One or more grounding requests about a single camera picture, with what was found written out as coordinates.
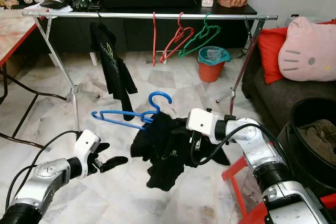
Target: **clothes rack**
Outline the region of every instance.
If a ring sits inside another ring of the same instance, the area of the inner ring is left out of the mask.
[[[39,31],[41,32],[43,39],[45,40],[51,54],[55,58],[55,61],[58,63],[59,68],[63,72],[65,78],[67,79],[71,90],[70,94],[72,95],[73,107],[75,111],[75,122],[76,128],[79,130],[79,117],[78,117],[78,104],[76,95],[79,92],[83,92],[86,94],[94,95],[87,91],[81,91],[77,85],[75,85],[65,69],[61,59],[59,58],[56,50],[51,45],[49,41],[49,33],[51,30],[52,19],[55,17],[68,17],[68,18],[135,18],[135,19],[153,19],[153,13],[85,13],[85,12],[71,12],[71,13],[53,13],[53,12],[39,12],[38,10],[27,9],[23,10],[23,16],[31,16],[34,18],[36,25],[38,26]],[[46,17],[48,19],[47,29],[43,30],[38,17]],[[179,14],[160,14],[155,13],[156,19],[178,19],[180,17]],[[204,19],[206,14],[183,14],[181,19]],[[257,44],[258,37],[260,32],[267,20],[277,20],[278,15],[226,15],[226,14],[210,14],[207,16],[208,20],[243,20],[247,34],[249,39],[249,46],[246,53],[245,62],[240,70],[240,73],[237,77],[235,85],[231,91],[231,100],[230,100],[230,114],[233,113],[234,100],[236,97],[236,90],[240,83],[240,80],[243,76],[243,73],[246,69],[246,66],[250,60],[251,54]],[[258,21],[257,26],[254,31],[251,30],[248,20],[256,20]]]

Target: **green hanger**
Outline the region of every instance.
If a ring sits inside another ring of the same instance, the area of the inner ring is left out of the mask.
[[[204,47],[210,40],[212,40],[213,38],[215,38],[221,31],[220,27],[215,25],[215,26],[209,26],[206,22],[206,19],[208,17],[208,15],[210,15],[210,13],[207,13],[205,15],[205,18],[203,20],[203,23],[204,23],[204,26],[203,26],[203,29],[195,35],[194,38],[192,38],[191,40],[188,41],[188,43],[183,47],[183,49],[178,53],[178,56],[180,58],[182,58],[183,56],[185,55],[188,55],[202,47]],[[205,42],[203,42],[200,46],[194,48],[194,49],[191,49],[189,51],[186,52],[186,49],[188,48],[188,46],[190,45],[190,43],[194,42],[195,40],[197,39],[204,39],[206,36],[209,35],[209,32],[210,30],[215,30],[215,34],[213,36],[211,36],[209,39],[207,39]]]

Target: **red stool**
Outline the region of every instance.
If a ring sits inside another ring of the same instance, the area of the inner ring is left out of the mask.
[[[224,181],[231,179],[233,189],[235,190],[235,194],[237,196],[239,208],[242,212],[241,215],[243,216],[239,224],[264,224],[264,218],[267,215],[267,208],[265,204],[263,202],[259,203],[251,212],[248,213],[244,204],[243,196],[234,177],[245,166],[247,166],[246,161],[244,157],[241,157],[237,162],[230,166],[228,170],[222,173],[222,178]],[[321,200],[329,209],[336,207],[336,194],[325,196],[321,198]]]

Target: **black bin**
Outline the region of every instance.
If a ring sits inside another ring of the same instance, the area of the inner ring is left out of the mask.
[[[290,121],[282,129],[278,140],[285,149],[295,178],[318,197],[323,197],[335,193],[331,187],[336,188],[336,166],[319,156],[298,131],[299,127],[319,119],[327,119],[336,125],[336,101],[311,98],[298,102],[293,106]]]

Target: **red hanger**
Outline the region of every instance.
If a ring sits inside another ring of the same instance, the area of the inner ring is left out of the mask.
[[[169,42],[169,44],[167,45],[167,47],[164,49],[163,53],[162,53],[162,56],[160,58],[160,62],[163,63],[166,59],[168,59],[173,53],[175,53],[180,47],[183,46],[183,44],[185,44],[193,35],[194,35],[194,29],[192,27],[186,27],[186,28],[183,28],[181,26],[181,16],[183,15],[184,13],[180,13],[180,16],[179,16],[179,19],[177,20],[177,24],[178,24],[178,29],[175,33],[175,36],[174,38],[172,38],[172,40]],[[166,57],[166,53],[168,51],[168,49],[170,48],[170,46],[172,45],[172,43],[177,43],[179,42],[183,37],[184,37],[184,33],[186,31],[190,31],[190,34],[188,37],[186,37],[184,39],[184,41],[182,41],[176,48],[174,48]]]
[[[153,29],[154,29],[154,36],[153,36],[153,66],[155,66],[155,48],[156,48],[156,22],[155,22],[155,12],[153,12]]]

